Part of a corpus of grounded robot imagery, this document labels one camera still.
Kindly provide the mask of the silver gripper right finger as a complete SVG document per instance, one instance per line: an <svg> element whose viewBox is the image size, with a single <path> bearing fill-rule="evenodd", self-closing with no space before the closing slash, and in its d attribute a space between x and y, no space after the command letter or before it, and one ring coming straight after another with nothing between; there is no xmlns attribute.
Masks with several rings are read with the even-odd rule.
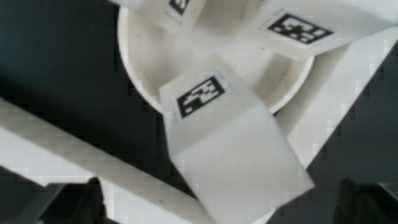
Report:
<svg viewBox="0 0 398 224"><path fill-rule="evenodd" d="M339 183L334 224L398 224L398 183Z"/></svg>

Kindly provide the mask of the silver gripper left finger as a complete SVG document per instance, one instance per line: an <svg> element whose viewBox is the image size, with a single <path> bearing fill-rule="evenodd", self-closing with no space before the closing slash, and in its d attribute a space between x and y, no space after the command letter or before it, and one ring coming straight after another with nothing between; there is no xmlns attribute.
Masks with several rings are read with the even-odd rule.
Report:
<svg viewBox="0 0 398 224"><path fill-rule="evenodd" d="M106 206L99 178L51 183L7 224L105 224Z"/></svg>

